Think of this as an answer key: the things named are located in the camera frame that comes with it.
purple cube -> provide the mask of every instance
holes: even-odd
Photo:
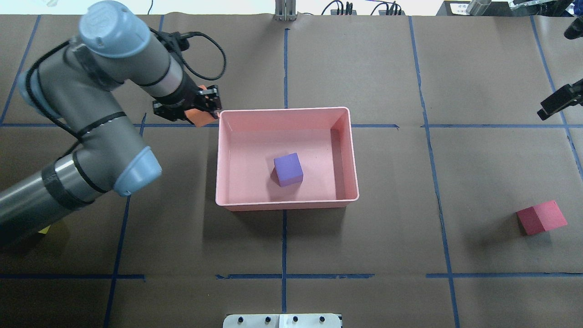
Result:
[[[278,174],[280,187],[289,186],[290,184],[304,180],[304,172],[301,170],[297,152],[278,157],[273,162],[275,164],[275,172]]]

pink cube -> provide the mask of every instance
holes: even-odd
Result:
[[[518,211],[518,219],[527,235],[549,231],[567,225],[567,220],[554,200]]]
[[[301,170],[297,152],[278,157],[273,160],[273,164],[278,174],[279,186],[285,187],[304,180],[304,172]]]

pink plastic bin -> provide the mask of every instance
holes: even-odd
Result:
[[[273,159],[297,152],[304,180],[278,185]],[[230,211],[345,207],[359,197],[346,107],[226,110],[216,202]]]

